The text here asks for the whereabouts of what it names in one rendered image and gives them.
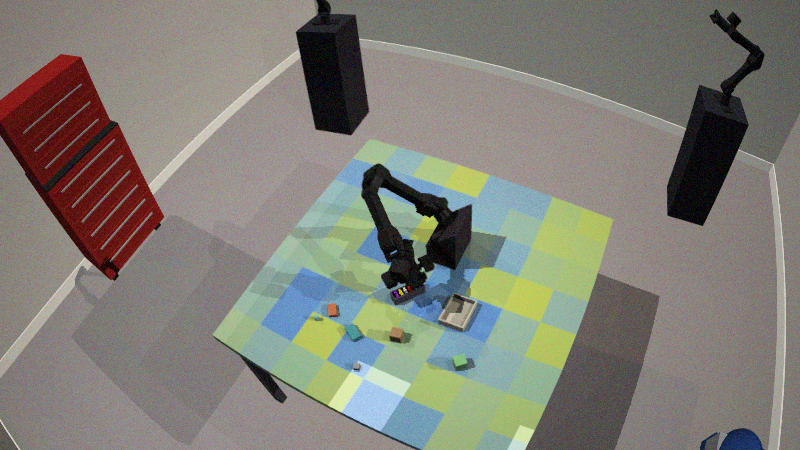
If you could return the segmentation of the beige rectangular tray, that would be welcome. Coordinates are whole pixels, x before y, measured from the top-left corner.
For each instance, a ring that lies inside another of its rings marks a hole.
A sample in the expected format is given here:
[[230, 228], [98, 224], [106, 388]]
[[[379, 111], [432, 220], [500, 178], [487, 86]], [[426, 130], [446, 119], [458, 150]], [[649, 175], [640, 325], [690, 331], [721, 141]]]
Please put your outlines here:
[[453, 292], [438, 323], [463, 333], [476, 307], [477, 300]]

